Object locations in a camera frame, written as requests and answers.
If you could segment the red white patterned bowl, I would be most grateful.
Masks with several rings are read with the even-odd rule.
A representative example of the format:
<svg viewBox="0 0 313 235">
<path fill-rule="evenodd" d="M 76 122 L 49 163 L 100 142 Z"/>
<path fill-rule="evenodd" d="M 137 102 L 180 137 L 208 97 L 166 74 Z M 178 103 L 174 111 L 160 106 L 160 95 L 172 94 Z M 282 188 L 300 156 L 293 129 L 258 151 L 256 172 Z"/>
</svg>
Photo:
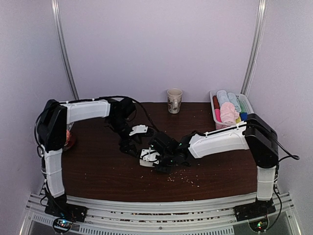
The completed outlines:
<svg viewBox="0 0 313 235">
<path fill-rule="evenodd" d="M 65 143 L 65 145 L 67 145 L 67 143 L 69 142 L 70 138 L 71 138 L 71 133 L 70 133 L 69 130 L 67 130 L 66 131 L 66 143 Z"/>
</svg>

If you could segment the cream towel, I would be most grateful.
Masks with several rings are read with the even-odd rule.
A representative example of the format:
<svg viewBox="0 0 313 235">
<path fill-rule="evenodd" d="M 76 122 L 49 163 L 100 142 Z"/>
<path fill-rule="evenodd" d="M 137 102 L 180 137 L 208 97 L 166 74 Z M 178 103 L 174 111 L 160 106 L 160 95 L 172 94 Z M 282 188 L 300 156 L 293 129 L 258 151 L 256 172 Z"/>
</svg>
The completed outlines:
<svg viewBox="0 0 313 235">
<path fill-rule="evenodd" d="M 142 149 L 141 155 L 139 158 L 139 165 L 143 167 L 155 167 L 159 164 L 160 154 L 149 148 L 149 149 Z"/>
</svg>

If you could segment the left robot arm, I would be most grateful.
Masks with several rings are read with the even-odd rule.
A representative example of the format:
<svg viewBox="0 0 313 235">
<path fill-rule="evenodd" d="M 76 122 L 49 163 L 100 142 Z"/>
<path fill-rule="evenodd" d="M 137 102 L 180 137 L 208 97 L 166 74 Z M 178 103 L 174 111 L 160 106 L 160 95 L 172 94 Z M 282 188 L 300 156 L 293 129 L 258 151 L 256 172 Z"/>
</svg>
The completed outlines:
<svg viewBox="0 0 313 235">
<path fill-rule="evenodd" d="M 62 154 L 71 134 L 69 125 L 75 122 L 104 118 L 120 137 L 120 150 L 138 156 L 134 143 L 154 131 L 147 125 L 130 126 L 127 118 L 136 111 L 137 102 L 127 96 L 105 96 L 92 99 L 59 102 L 50 99 L 35 124 L 35 137 L 42 157 L 42 172 L 46 191 L 52 199 L 65 195 L 62 177 Z"/>
</svg>

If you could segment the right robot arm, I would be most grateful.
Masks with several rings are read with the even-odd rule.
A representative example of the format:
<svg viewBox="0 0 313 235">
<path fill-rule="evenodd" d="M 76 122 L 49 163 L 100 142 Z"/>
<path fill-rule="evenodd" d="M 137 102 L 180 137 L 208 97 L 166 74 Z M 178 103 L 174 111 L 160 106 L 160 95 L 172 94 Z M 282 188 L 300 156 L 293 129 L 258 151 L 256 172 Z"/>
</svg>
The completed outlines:
<svg viewBox="0 0 313 235">
<path fill-rule="evenodd" d="M 188 157 L 200 159 L 217 153 L 249 150 L 257 167 L 256 202 L 250 209 L 255 216 L 261 216 L 269 209 L 282 161 L 278 150 L 282 149 L 287 158 L 300 159 L 278 141 L 277 133 L 256 114 L 249 114 L 245 121 L 224 129 L 211 132 L 194 130 L 179 141 L 165 132 L 157 132 L 148 146 L 157 153 L 154 160 L 156 170 L 163 172 L 173 165 L 186 163 Z"/>
</svg>

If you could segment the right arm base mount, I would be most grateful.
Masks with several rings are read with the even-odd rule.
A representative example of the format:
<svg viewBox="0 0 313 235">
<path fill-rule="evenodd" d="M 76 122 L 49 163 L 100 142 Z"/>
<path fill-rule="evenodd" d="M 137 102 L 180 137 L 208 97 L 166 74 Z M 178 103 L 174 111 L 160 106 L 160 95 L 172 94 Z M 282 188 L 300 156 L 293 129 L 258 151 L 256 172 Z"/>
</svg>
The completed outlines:
<svg viewBox="0 0 313 235">
<path fill-rule="evenodd" d="M 254 202 L 235 206 L 234 214 L 237 222 L 248 221 L 249 227 L 256 233 L 264 233 L 269 227 L 268 215 L 276 212 L 276 207 L 271 202 Z"/>
</svg>

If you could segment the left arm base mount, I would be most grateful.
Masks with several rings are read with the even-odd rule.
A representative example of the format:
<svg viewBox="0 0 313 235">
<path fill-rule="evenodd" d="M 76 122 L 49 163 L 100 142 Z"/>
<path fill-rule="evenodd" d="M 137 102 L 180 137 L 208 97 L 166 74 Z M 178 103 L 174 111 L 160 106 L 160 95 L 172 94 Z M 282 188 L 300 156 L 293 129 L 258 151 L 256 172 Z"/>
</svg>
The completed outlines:
<svg viewBox="0 0 313 235">
<path fill-rule="evenodd" d="M 69 232 L 76 222 L 85 222 L 88 209 L 83 206 L 66 204 L 67 208 L 62 210 L 51 205 L 46 206 L 45 213 L 54 216 L 52 228 L 59 234 Z"/>
</svg>

